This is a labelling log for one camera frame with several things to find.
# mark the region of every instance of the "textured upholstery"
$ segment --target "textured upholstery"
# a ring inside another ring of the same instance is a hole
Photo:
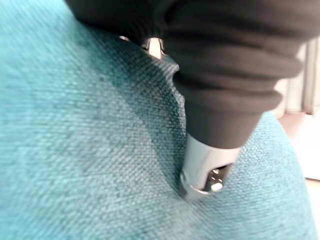
[[[186,202],[178,67],[77,22],[60,0],[0,9],[1,240],[317,239],[271,114],[225,189]]]

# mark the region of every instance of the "teal fabric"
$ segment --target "teal fabric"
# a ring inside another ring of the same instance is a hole
[[[77,22],[60,0],[0,9],[1,240],[317,239],[271,114],[225,189],[186,202],[178,67]]]

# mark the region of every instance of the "cushion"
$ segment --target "cushion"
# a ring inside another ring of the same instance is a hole
[[[0,1],[1,240],[316,240],[288,138],[265,113],[225,188],[178,193],[178,66],[76,21]]]

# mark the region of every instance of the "metal connector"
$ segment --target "metal connector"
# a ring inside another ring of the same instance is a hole
[[[222,189],[240,149],[212,147],[188,134],[180,174],[181,196],[193,201]]]

